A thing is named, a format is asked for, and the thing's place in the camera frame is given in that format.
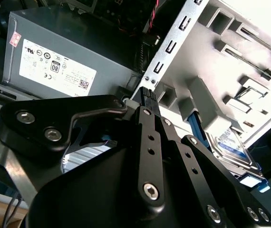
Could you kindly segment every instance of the screw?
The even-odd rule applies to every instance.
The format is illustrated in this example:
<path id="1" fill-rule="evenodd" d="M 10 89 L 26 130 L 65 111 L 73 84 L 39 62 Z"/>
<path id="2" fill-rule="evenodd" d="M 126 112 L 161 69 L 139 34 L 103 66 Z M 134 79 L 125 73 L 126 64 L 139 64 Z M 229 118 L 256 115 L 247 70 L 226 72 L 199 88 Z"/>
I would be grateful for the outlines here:
<path id="1" fill-rule="evenodd" d="M 253 220 L 255 220 L 256 222 L 259 221 L 257 214 L 251 208 L 248 208 L 248 213 Z"/>
<path id="2" fill-rule="evenodd" d="M 151 200 L 157 200 L 159 197 L 158 189 L 153 184 L 147 183 L 143 186 L 146 196 Z"/>
<path id="3" fill-rule="evenodd" d="M 267 222 L 270 221 L 269 217 L 264 213 L 262 209 L 258 209 L 258 211 L 261 214 L 261 216 L 264 218 L 264 220 L 266 220 Z"/>
<path id="4" fill-rule="evenodd" d="M 207 213 L 215 223 L 221 222 L 220 215 L 213 206 L 207 205 Z"/>
<path id="5" fill-rule="evenodd" d="M 167 119 L 164 119 L 164 123 L 166 123 L 168 126 L 172 125 L 172 123 Z"/>
<path id="6" fill-rule="evenodd" d="M 150 111 L 148 111 L 148 109 L 144 109 L 143 112 L 147 115 L 151 115 Z"/>
<path id="7" fill-rule="evenodd" d="M 61 133 L 53 128 L 49 128 L 45 131 L 45 137 L 53 142 L 61 139 Z"/>
<path id="8" fill-rule="evenodd" d="M 119 100 L 114 100 L 114 103 L 120 108 L 123 107 L 122 103 Z"/>
<path id="9" fill-rule="evenodd" d="M 198 143 L 197 140 L 194 139 L 194 138 L 191 138 L 191 141 L 192 141 L 194 144 L 197 144 L 197 143 Z"/>
<path id="10" fill-rule="evenodd" d="M 35 121 L 35 117 L 31 113 L 20 112 L 17 113 L 17 120 L 23 124 L 31 124 Z"/>

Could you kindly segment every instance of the blue plastic tab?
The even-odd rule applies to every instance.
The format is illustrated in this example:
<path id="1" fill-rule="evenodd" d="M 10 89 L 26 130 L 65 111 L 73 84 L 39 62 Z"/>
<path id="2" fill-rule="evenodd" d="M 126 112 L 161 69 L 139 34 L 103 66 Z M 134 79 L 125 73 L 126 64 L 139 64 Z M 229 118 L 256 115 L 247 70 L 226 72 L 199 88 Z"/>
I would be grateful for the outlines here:
<path id="1" fill-rule="evenodd" d="M 264 179 L 260 184 L 258 184 L 258 191 L 261 193 L 265 193 L 267 190 L 269 190 L 271 187 L 269 186 L 269 182 Z"/>
<path id="2" fill-rule="evenodd" d="M 198 114 L 196 112 L 192 113 L 189 118 L 187 119 L 187 121 L 189 122 L 192 131 L 193 131 L 193 135 L 199 139 L 200 142 L 203 143 L 203 145 L 207 148 L 209 148 L 209 144 L 208 141 L 205 137 L 205 133 L 201 127 L 201 123 L 199 121 L 199 117 Z"/>

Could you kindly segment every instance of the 80 plus logo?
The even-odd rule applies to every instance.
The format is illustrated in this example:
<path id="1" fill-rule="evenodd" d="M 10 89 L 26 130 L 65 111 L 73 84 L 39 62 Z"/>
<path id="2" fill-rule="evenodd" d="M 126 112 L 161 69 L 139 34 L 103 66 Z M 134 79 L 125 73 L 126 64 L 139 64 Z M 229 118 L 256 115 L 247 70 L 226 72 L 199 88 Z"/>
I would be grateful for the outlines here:
<path id="1" fill-rule="evenodd" d="M 55 73 L 58 73 L 59 67 L 60 67 L 60 63 L 58 63 L 56 61 L 52 61 L 51 68 L 50 68 L 52 71 L 54 71 Z"/>

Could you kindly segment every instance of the white label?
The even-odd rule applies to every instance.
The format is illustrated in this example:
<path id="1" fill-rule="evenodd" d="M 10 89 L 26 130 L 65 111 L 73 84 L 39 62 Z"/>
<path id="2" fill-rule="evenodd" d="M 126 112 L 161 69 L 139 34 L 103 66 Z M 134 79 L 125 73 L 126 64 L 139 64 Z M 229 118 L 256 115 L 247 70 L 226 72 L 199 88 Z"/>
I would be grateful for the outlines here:
<path id="1" fill-rule="evenodd" d="M 19 74 L 70 96 L 87 96 L 97 71 L 23 40 Z"/>

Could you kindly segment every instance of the black cable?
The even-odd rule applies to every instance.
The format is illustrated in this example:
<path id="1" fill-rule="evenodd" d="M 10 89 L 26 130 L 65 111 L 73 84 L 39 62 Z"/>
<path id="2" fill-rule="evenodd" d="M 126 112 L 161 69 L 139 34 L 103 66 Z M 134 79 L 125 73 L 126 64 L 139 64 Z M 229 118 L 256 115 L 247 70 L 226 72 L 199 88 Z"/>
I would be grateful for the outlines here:
<path id="1" fill-rule="evenodd" d="M 18 196 L 19 196 L 19 193 L 16 192 L 16 193 L 14 194 L 14 196 L 12 197 L 10 203 L 8 204 L 7 210 L 6 210 L 6 212 L 5 212 L 5 214 L 4 214 L 4 217 L 3 217 L 3 221 L 2 221 L 1 228 L 6 228 L 7 225 L 8 225 L 8 222 L 9 222 L 9 221 L 14 217 L 14 215 L 16 214 L 16 211 L 17 211 L 18 207 L 20 206 L 20 204 L 21 204 L 21 202 L 22 202 L 21 196 L 19 196 L 19 197 L 18 197 Z M 11 207 L 12 207 L 14 201 L 17 199 L 17 197 L 18 197 L 18 203 L 16 204 L 16 206 L 15 206 L 15 208 L 14 208 L 12 214 L 9 216 Z"/>

